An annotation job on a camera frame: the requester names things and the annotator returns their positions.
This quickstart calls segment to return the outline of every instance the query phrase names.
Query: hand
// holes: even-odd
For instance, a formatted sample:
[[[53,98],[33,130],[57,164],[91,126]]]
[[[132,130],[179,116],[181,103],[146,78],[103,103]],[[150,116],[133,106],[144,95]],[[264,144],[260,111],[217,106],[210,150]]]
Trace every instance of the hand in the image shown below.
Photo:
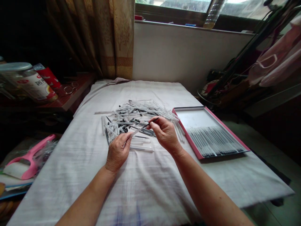
[[[129,137],[130,135],[131,132],[120,134],[109,146],[105,167],[114,174],[118,173],[120,167],[129,156],[129,146],[132,140],[132,138]]]
[[[158,117],[156,116],[150,119],[149,122],[151,123],[146,128],[153,129],[159,143],[171,155],[179,154],[183,150],[183,148],[177,138],[174,125],[166,118],[160,117],[159,119],[154,121],[156,118]]]

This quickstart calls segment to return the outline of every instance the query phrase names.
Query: floor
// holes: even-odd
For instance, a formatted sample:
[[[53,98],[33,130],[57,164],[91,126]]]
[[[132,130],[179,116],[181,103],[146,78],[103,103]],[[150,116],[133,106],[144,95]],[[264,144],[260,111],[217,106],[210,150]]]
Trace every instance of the floor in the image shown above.
[[[284,205],[276,207],[271,202],[244,209],[245,214],[258,226],[301,225],[301,167],[242,120],[236,123],[233,116],[219,116],[248,147],[289,177],[295,195],[286,197]]]

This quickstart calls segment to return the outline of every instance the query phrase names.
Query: person's left hand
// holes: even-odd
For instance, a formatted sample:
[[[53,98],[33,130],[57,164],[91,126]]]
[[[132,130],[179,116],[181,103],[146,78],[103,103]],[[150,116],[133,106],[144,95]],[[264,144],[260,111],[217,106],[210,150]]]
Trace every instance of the person's left hand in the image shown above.
[[[119,171],[129,155],[129,146],[132,140],[130,135],[131,132],[120,134],[109,146],[105,167],[114,174]]]

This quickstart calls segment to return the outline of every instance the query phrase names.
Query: table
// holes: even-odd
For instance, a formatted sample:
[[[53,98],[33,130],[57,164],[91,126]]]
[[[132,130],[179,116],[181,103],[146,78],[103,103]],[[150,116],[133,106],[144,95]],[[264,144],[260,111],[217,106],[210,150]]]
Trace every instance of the table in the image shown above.
[[[55,92],[58,94],[58,99],[47,103],[44,105],[38,105],[34,103],[31,99],[27,98],[20,102],[10,101],[7,98],[0,102],[0,111],[9,111],[9,112],[66,112],[70,111],[74,113],[84,99],[84,97],[89,93],[90,87],[95,82],[96,75],[95,73],[81,73],[78,74],[78,77],[69,77],[70,83],[76,81],[78,87],[71,93],[65,94],[64,87],[66,84],[63,84],[63,87]]]
[[[130,100],[152,99],[167,109],[200,106],[179,83],[96,82],[29,189],[8,226],[54,225],[105,164],[108,154],[101,115]],[[183,225],[200,221],[171,155],[150,138],[154,152],[131,150],[113,182],[97,225]],[[183,148],[243,208],[294,191],[253,152],[199,161],[189,143]]]

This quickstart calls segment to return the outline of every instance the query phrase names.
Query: beige curtain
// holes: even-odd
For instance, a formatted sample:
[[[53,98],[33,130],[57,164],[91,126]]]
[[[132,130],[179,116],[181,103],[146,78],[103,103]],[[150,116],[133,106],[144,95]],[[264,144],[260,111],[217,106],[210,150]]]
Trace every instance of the beige curtain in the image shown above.
[[[47,17],[74,62],[99,78],[132,78],[135,0],[48,0]]]

